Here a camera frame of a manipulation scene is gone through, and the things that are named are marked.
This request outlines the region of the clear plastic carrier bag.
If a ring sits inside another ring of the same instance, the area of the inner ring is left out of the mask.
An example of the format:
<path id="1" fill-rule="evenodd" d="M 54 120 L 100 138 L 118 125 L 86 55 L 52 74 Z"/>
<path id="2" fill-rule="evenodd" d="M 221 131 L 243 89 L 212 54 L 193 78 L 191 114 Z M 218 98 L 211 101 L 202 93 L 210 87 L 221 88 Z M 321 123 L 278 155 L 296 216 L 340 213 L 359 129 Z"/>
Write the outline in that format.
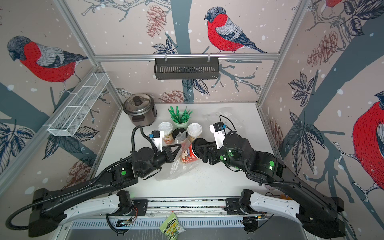
<path id="1" fill-rule="evenodd" d="M 177 154 L 174 162 L 172 164 L 163 165 L 160 173 L 155 175 L 155 180 L 159 182 L 179 178 L 182 175 L 185 175 L 186 173 L 190 172 L 192 169 L 195 169 L 202 162 L 201 160 L 188 164 L 184 164 L 182 162 L 181 155 L 183 151 L 186 150 L 192 144 L 188 138 L 181 143 L 175 142 L 175 144 L 181 144 L 182 148 Z"/>

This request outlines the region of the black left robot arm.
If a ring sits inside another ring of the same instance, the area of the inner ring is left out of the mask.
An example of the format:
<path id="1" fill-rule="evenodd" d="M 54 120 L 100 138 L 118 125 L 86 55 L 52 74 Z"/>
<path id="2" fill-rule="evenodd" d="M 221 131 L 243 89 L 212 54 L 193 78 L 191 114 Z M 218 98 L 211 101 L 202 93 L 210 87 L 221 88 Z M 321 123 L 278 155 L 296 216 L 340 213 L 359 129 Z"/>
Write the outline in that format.
<path id="1" fill-rule="evenodd" d="M 6 220 L 10 230 L 27 230 L 29 237 L 40 237 L 76 219 L 96 214 L 106 216 L 145 214 L 145 209 L 131 200 L 128 187 L 159 173 L 163 164 L 171 164 L 181 145 L 159 149 L 160 133 L 142 135 L 151 147 L 136 150 L 124 159 L 112 163 L 95 178 L 57 191 L 45 188 L 34 192 L 33 202 L 12 213 Z"/>

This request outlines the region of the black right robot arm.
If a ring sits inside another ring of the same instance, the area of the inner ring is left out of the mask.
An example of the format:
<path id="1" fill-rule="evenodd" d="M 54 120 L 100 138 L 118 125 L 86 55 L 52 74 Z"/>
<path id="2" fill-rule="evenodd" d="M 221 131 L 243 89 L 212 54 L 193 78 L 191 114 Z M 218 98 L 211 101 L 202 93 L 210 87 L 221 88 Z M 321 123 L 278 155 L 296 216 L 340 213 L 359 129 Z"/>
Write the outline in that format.
<path id="1" fill-rule="evenodd" d="M 256 151 L 249 140 L 231 134 L 217 145 L 198 138 L 192 143 L 193 153 L 204 163 L 223 163 L 229 170 L 242 171 L 246 178 L 259 185 L 269 185 L 289 199 L 268 197 L 244 189 L 238 201 L 239 209 L 226 208 L 228 213 L 251 215 L 269 213 L 285 217 L 312 235 L 323 239 L 346 236 L 345 223 L 340 219 L 344 202 L 339 197 L 327 197 L 297 177 L 281 160 L 267 152 Z"/>

